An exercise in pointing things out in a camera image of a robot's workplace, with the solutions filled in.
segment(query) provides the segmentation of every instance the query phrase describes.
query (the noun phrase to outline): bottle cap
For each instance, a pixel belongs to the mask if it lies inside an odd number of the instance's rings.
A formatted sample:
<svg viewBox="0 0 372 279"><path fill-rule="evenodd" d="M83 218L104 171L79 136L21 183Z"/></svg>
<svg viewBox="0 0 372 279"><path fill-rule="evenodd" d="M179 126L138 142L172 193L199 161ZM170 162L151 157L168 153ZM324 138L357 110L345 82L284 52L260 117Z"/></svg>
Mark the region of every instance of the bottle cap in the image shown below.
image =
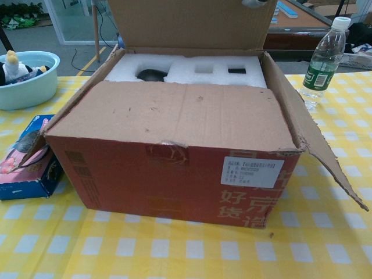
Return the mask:
<svg viewBox="0 0 372 279"><path fill-rule="evenodd" d="M344 16L338 16L333 20L332 28L345 31L350 25L351 19Z"/></svg>

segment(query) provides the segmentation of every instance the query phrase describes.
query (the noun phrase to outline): plastic water bottle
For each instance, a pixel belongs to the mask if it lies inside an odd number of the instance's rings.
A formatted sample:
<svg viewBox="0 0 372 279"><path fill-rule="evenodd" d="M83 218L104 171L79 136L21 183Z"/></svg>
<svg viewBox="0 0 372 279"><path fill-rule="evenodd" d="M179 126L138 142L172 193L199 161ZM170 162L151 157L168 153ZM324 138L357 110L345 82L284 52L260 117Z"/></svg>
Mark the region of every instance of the plastic water bottle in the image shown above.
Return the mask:
<svg viewBox="0 0 372 279"><path fill-rule="evenodd" d="M313 53L303 80L303 87L299 90L309 110L317 106L337 70L344 54L345 31L349 25L350 18L336 17L331 30L321 39Z"/></svg>

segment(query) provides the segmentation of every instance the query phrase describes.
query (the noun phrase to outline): floor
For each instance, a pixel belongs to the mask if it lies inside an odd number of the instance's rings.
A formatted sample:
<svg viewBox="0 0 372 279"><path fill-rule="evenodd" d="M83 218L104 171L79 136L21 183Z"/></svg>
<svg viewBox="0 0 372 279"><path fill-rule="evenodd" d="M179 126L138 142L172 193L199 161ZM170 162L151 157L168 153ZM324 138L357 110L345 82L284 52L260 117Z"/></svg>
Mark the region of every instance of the floor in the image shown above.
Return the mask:
<svg viewBox="0 0 372 279"><path fill-rule="evenodd" d="M83 68L94 56L95 48L93 45L61 45L57 39L53 26L44 26L36 28L27 28L19 30L5 30L10 43L15 51L49 51L57 54L60 57L60 65L58 67L59 76L75 76L79 70L72 65L72 59L75 51L76 56L73 60L73 65L79 69ZM102 62L106 60L110 54L111 48L106 45L101 54L101 62L94 61L88 68L88 71L96 70ZM0 54L5 53L5 48L0 45ZM277 62L284 74L305 74L308 62L293 62L280 61ZM82 76L90 76L91 72L84 72ZM360 71L358 69L339 67L339 73L348 71Z"/></svg>

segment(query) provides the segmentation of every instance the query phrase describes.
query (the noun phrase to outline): open cardboard box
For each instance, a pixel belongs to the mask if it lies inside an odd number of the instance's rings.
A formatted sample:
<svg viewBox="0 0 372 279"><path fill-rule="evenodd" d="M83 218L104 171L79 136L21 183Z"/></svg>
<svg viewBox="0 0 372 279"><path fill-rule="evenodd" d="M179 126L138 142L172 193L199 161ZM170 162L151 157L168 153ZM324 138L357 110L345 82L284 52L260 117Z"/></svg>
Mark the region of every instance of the open cardboard box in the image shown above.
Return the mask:
<svg viewBox="0 0 372 279"><path fill-rule="evenodd" d="M109 3L127 49L115 47L34 147L50 144L88 208L263 228L309 152L368 210L302 98L260 51L275 1ZM268 89L104 81L126 53L258 55Z"/></svg>

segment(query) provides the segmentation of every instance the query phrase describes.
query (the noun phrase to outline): foam insert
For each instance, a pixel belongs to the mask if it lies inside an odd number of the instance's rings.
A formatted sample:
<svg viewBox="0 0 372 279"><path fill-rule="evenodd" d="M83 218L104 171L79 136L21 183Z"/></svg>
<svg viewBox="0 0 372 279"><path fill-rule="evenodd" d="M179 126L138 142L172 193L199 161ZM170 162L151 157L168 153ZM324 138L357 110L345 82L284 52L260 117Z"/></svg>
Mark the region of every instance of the foam insert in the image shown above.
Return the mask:
<svg viewBox="0 0 372 279"><path fill-rule="evenodd" d="M177 59L164 81L267 88L257 56L197 56Z"/></svg>
<svg viewBox="0 0 372 279"><path fill-rule="evenodd" d="M172 63L182 58L183 56L177 55L125 54L105 80L142 81L137 78L139 72L146 69L168 72Z"/></svg>

